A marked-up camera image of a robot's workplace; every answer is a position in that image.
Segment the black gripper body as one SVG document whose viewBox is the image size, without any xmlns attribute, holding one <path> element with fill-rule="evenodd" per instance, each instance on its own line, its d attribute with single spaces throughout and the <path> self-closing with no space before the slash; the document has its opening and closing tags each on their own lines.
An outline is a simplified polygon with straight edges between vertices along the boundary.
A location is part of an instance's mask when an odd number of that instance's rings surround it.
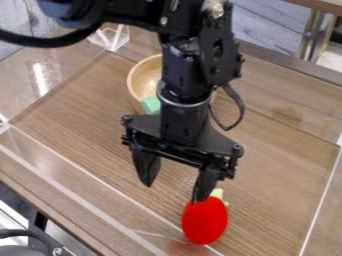
<svg viewBox="0 0 342 256">
<path fill-rule="evenodd" d="M 243 147 L 212 127 L 212 94 L 192 101 L 177 101 L 157 94 L 159 114 L 124 115 L 121 125 L 125 132 L 121 142 L 133 148 L 156 152 L 161 159 L 173 160 L 195 167 L 199 172 L 214 166 L 219 179 L 232 179 Z"/>
</svg>

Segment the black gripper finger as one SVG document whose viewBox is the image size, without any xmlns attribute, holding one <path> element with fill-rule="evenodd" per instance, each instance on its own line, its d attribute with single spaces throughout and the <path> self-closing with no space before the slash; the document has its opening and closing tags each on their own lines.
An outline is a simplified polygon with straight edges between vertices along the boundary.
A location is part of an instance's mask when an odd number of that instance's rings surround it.
<svg viewBox="0 0 342 256">
<path fill-rule="evenodd" d="M 153 151 L 133 148 L 132 161 L 140 182 L 147 187 L 151 187 L 160 171 L 160 155 Z"/>
<path fill-rule="evenodd" d="M 191 201 L 193 203 L 207 200 L 219 179 L 219 170 L 207 166 L 200 172 L 192 189 Z"/>
</svg>

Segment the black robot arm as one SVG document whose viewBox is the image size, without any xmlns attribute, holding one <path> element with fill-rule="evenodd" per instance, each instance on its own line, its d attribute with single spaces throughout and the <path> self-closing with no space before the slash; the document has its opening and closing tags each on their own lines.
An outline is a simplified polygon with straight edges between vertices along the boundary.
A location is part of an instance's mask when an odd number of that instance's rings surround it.
<svg viewBox="0 0 342 256">
<path fill-rule="evenodd" d="M 71 28 L 121 23 L 157 34 L 160 112 L 125 115 L 123 143 L 132 152 L 140 182 L 149 186 L 164 158 L 199 169 L 192 202 L 205 200 L 216 182 L 235 176 L 243 147 L 220 134 L 212 96 L 223 89 L 244 111 L 230 82 L 240 77 L 243 56 L 231 29 L 230 0 L 37 0 L 47 16 Z"/>
</svg>

